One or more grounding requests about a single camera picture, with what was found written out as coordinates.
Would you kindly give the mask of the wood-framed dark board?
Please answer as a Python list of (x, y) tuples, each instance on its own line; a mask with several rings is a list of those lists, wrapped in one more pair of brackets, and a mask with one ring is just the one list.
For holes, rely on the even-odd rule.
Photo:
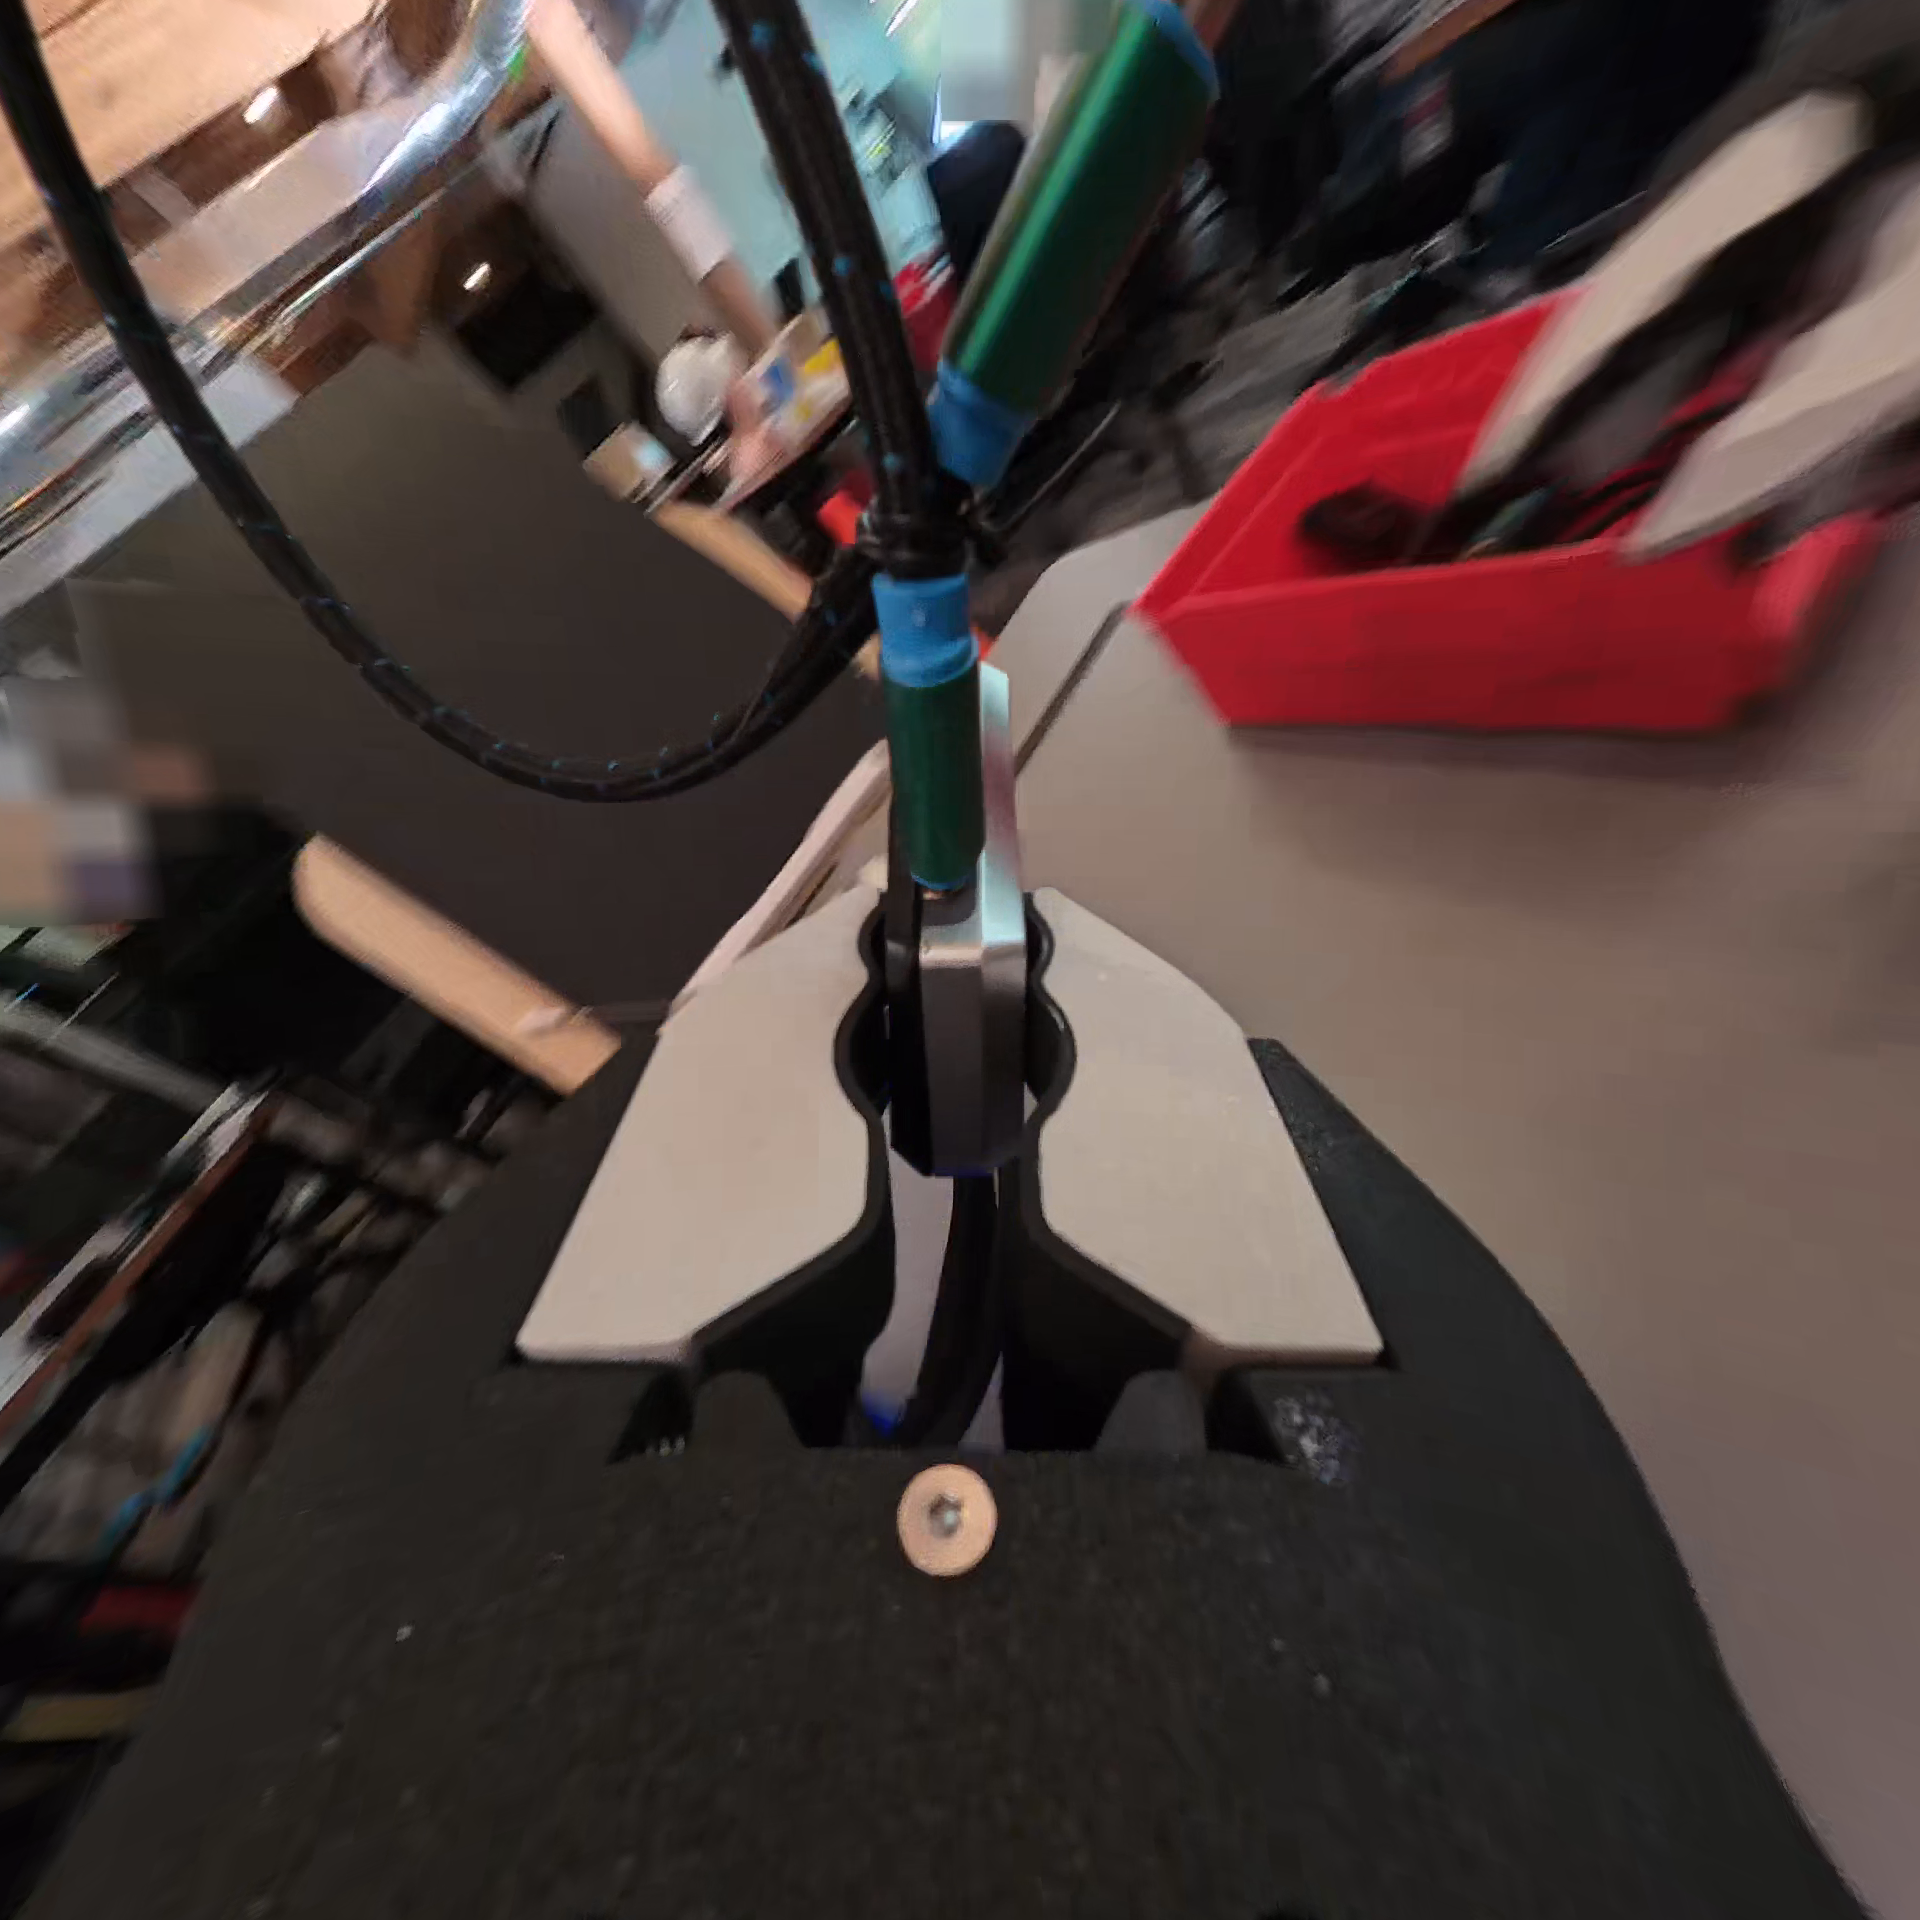
[[(492, 741), (595, 762), (701, 746), (789, 623), (553, 426), (433, 359), (361, 355), (247, 447), (255, 479), (383, 650)], [(64, 584), (133, 741), (220, 803), (327, 839), (612, 1029), (653, 1027), (880, 738), (845, 675), (730, 775), (644, 806), (505, 784), (377, 701), (202, 487)]]

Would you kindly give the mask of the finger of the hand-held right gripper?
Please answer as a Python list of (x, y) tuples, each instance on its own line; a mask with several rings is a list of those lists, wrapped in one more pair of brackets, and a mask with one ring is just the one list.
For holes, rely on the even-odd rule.
[(1913, 426), (1916, 331), (1907, 299), (1858, 299), (1794, 339), (1671, 470), (1629, 529), (1625, 555), (1657, 560), (1728, 533)]
[(1872, 131), (1863, 93), (1811, 89), (1724, 141), (1553, 312), (1480, 431), (1463, 495), (1516, 472), (1555, 411), (1636, 331), (1673, 314), (1735, 242), (1858, 160)]

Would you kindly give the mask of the red plastic bin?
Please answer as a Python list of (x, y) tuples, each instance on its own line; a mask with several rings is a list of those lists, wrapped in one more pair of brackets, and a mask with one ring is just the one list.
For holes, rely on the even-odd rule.
[(1311, 387), (1237, 470), (1137, 600), (1224, 726), (1700, 736), (1800, 677), (1888, 514), (1831, 520), (1765, 563), (1735, 536), (1629, 563), (1636, 518), (1616, 503), (1576, 512), (1593, 541), (1485, 560), (1352, 565), (1305, 530), (1356, 489), (1439, 509), (1572, 299), (1541, 295)]

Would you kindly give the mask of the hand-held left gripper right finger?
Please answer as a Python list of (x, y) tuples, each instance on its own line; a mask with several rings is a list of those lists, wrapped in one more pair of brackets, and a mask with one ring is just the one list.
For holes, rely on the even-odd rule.
[(1237, 1019), (1065, 894), (1031, 907), (1041, 1248), (1183, 1362), (1379, 1362), (1384, 1333)]

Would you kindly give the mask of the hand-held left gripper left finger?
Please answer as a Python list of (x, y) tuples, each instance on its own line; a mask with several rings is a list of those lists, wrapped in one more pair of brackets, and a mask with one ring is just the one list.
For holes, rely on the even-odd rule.
[(698, 1337), (853, 1235), (871, 1126), (836, 1065), (880, 896), (857, 886), (696, 993), (659, 1031), (516, 1353), (691, 1360)]

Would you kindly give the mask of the black grey adapter hub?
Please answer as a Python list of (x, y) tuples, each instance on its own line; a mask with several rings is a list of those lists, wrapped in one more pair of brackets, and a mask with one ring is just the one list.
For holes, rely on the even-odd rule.
[(882, 907), (889, 1107), (901, 1161), (951, 1184), (951, 1217), (920, 1376), (895, 1426), (905, 1449), (955, 1448), (1001, 1362), (1005, 1209), (1024, 1142), (1027, 904), (1012, 690), (977, 672), (983, 847), (973, 878), (933, 894), (892, 833)]

